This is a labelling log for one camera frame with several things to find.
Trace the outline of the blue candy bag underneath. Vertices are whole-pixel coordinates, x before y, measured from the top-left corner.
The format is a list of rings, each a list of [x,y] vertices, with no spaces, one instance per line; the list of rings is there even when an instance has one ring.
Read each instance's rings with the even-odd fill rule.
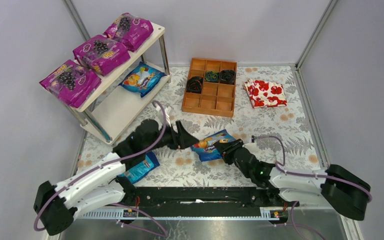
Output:
[[[190,148],[198,155],[201,162],[208,162],[222,158],[221,153],[214,145],[215,143],[229,143],[235,140],[236,139],[233,136],[231,136],[225,129],[223,129],[205,137],[202,140],[199,140]]]

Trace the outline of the teal blue snack bag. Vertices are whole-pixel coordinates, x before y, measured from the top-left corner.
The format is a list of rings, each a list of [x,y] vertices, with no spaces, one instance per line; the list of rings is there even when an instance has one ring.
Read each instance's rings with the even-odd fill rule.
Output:
[[[131,169],[120,174],[120,177],[126,177],[132,184],[135,184],[146,177],[152,170],[159,167],[160,163],[154,152],[148,152],[145,159]]]

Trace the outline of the blue fruit candy bag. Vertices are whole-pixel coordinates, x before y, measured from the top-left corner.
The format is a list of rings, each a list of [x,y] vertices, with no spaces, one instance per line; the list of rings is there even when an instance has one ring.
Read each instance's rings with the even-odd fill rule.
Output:
[[[140,61],[139,64],[121,81],[119,86],[129,92],[139,93],[144,98],[167,75]]]

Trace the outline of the purple grape candy bag front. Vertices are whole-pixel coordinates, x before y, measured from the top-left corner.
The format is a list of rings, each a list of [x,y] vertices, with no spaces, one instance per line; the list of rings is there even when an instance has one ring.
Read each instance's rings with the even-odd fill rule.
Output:
[[[72,52],[81,65],[101,76],[110,74],[131,58],[122,43],[100,34],[79,45]]]

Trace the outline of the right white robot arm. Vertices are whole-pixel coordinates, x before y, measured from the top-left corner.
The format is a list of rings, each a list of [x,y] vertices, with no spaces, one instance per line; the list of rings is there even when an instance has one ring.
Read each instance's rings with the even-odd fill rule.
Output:
[[[340,165],[319,170],[288,169],[284,163],[258,160],[252,153],[254,142],[245,144],[238,139],[214,146],[226,164],[235,165],[252,183],[266,189],[272,202],[330,206],[346,218],[365,219],[372,200],[371,186]]]

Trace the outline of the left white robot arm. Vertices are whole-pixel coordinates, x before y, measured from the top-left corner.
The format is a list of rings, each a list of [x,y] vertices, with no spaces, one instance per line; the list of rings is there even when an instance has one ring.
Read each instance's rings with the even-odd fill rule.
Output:
[[[126,195],[120,183],[111,180],[145,160],[147,153],[163,147],[183,150],[199,142],[176,121],[176,128],[146,119],[107,156],[89,169],[56,184],[43,182],[33,209],[35,231],[50,236],[66,230],[78,217],[105,205],[119,203]]]

